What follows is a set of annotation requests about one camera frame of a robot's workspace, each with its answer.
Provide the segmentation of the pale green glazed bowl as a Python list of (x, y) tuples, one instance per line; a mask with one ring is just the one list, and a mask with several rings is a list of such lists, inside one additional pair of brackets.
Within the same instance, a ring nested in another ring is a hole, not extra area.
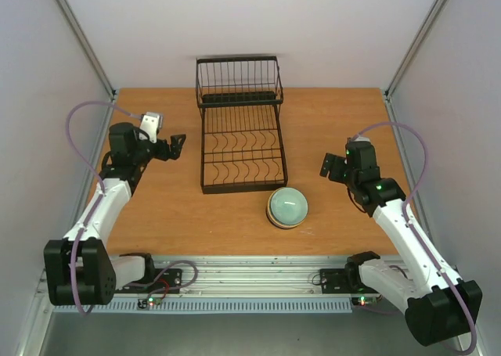
[(278, 228), (295, 228), (308, 215), (308, 201), (299, 190), (282, 187), (269, 197), (266, 214), (269, 221)]

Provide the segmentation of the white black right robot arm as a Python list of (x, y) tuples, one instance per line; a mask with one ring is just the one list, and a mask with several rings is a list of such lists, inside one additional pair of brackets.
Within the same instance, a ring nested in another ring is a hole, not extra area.
[(465, 281), (428, 239), (413, 215), (405, 193), (393, 178), (382, 178), (370, 140), (350, 140), (345, 155), (327, 153), (320, 174), (346, 186), (348, 196), (392, 241), (410, 277), (406, 278), (372, 251), (354, 254), (344, 267), (351, 291), (372, 289), (405, 317), (414, 339), (423, 346), (470, 334), (477, 340), (475, 322), (482, 291)]

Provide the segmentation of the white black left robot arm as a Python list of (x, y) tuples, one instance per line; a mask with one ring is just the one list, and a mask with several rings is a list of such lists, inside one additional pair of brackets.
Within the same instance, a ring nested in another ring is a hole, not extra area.
[(157, 271), (148, 253), (111, 259), (106, 244), (120, 212), (129, 202), (151, 160), (177, 160), (186, 135), (159, 139), (151, 116), (140, 126), (128, 122), (109, 129), (110, 150), (103, 158), (95, 193), (74, 227), (47, 242), (43, 255), (50, 302), (55, 306), (104, 305), (126, 286), (148, 292)]

